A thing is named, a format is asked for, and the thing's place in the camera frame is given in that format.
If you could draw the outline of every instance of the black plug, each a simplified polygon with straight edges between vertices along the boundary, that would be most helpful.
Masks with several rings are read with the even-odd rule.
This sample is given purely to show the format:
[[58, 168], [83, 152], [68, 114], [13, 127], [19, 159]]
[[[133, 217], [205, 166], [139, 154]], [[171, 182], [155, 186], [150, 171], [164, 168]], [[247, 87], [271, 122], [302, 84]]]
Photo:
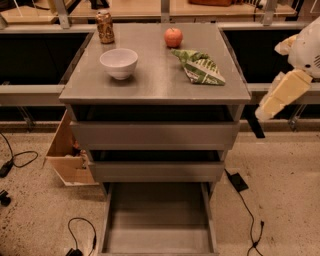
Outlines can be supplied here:
[[79, 249], [76, 249], [76, 250], [74, 250], [74, 249], [70, 249], [69, 251], [68, 251], [68, 253], [66, 254], [66, 256], [82, 256], [83, 254], [82, 254], [82, 252], [79, 250]]
[[235, 190], [237, 190], [237, 192], [240, 193], [241, 191], [249, 188], [247, 183], [242, 179], [239, 173], [231, 175], [226, 169], [225, 172], [228, 176], [228, 179], [230, 180]]
[[12, 166], [13, 166], [13, 158], [11, 158], [10, 161], [8, 161], [4, 165], [2, 165], [1, 170], [0, 170], [0, 178], [6, 177], [8, 175], [8, 173], [10, 172]]

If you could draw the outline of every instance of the orange object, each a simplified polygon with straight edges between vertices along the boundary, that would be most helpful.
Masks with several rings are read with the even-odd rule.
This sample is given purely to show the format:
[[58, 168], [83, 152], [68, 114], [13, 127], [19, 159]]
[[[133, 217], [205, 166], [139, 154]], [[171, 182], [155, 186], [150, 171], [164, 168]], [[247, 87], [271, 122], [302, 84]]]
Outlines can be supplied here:
[[169, 28], [164, 33], [164, 40], [168, 47], [178, 47], [183, 39], [183, 34], [178, 28]]

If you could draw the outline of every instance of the white bowl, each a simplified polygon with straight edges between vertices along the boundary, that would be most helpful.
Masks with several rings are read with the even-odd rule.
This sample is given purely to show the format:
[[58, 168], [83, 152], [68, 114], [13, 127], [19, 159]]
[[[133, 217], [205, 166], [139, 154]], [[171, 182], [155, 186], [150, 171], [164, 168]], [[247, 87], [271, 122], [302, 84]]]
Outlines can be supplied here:
[[110, 76], [124, 80], [134, 72], [138, 62], [138, 54], [130, 49], [113, 49], [103, 53], [100, 56], [100, 62]]

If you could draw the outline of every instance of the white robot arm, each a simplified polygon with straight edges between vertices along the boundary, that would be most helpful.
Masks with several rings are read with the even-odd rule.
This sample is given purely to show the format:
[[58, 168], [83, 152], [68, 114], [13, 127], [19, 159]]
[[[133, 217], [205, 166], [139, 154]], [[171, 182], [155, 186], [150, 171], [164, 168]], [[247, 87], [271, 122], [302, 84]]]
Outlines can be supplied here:
[[313, 78], [320, 78], [320, 17], [298, 35], [280, 42], [275, 51], [288, 55], [294, 69], [287, 74], [280, 72], [274, 79], [255, 113], [261, 121], [273, 118], [308, 91]]

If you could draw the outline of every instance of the cardboard box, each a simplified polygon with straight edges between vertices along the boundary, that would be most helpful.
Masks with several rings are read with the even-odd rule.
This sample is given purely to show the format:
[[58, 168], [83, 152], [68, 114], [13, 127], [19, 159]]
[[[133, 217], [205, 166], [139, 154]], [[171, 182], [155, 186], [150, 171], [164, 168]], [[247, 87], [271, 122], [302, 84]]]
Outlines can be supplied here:
[[72, 156], [74, 135], [70, 128], [71, 119], [66, 112], [46, 155], [46, 160], [55, 169], [66, 186], [97, 185], [88, 167], [87, 156]]

